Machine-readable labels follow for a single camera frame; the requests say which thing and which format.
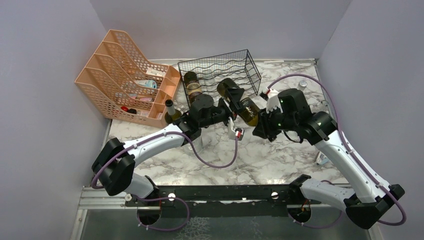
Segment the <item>dark green wine bottle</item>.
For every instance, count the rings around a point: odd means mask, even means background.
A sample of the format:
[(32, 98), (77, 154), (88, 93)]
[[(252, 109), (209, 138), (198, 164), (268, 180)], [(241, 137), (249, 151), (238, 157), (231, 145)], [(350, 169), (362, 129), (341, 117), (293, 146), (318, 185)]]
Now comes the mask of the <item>dark green wine bottle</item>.
[(228, 102), (230, 109), (250, 127), (259, 121), (259, 107), (245, 94), (231, 78), (225, 78), (217, 85), (218, 93)]

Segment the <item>clear tall glass bottle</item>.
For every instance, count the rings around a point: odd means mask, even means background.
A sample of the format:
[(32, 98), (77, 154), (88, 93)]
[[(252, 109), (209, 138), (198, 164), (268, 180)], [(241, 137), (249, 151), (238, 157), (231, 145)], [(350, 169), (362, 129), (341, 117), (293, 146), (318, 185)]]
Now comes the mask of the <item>clear tall glass bottle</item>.
[(212, 74), (206, 74), (203, 77), (203, 83), (204, 83), (203, 92), (205, 94), (210, 95), (213, 98), (218, 95), (218, 92), (217, 92), (218, 83)]

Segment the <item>green labelled wine bottle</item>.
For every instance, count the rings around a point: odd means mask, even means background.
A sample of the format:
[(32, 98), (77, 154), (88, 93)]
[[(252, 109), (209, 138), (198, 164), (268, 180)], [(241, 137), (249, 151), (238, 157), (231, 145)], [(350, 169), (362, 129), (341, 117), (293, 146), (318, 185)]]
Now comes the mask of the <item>green labelled wine bottle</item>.
[(186, 88), (188, 102), (191, 105), (195, 101), (196, 96), (203, 93), (198, 76), (195, 72), (188, 71), (183, 76), (183, 82)]

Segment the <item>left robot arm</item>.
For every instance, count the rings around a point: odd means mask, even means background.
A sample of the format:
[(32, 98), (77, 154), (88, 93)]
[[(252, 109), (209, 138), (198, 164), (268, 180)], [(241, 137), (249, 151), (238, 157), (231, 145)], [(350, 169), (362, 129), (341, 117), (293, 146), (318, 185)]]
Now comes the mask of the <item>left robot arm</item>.
[(234, 127), (234, 120), (241, 114), (243, 88), (228, 88), (214, 105), (208, 94), (198, 95), (189, 110), (173, 120), (165, 128), (150, 135), (119, 141), (116, 137), (108, 140), (92, 164), (93, 189), (105, 189), (109, 196), (122, 192), (135, 194), (144, 205), (152, 205), (157, 200), (154, 182), (148, 176), (134, 172), (135, 167), (162, 152), (189, 144), (194, 155), (199, 156), (195, 141), (201, 138), (202, 129), (223, 123), (228, 127), (229, 138), (238, 143), (244, 130)]

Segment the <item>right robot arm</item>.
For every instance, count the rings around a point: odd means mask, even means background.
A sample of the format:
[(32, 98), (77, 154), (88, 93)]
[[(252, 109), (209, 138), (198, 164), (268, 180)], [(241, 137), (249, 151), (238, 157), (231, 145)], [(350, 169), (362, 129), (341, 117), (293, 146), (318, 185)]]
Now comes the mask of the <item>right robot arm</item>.
[(295, 132), (322, 152), (350, 184), (350, 188), (337, 187), (302, 174), (289, 184), (292, 202), (315, 200), (330, 205), (367, 230), (405, 194), (399, 184), (383, 179), (354, 151), (328, 113), (313, 113), (301, 90), (269, 88), (261, 97), (266, 107), (259, 112), (254, 136), (274, 141), (280, 133)]

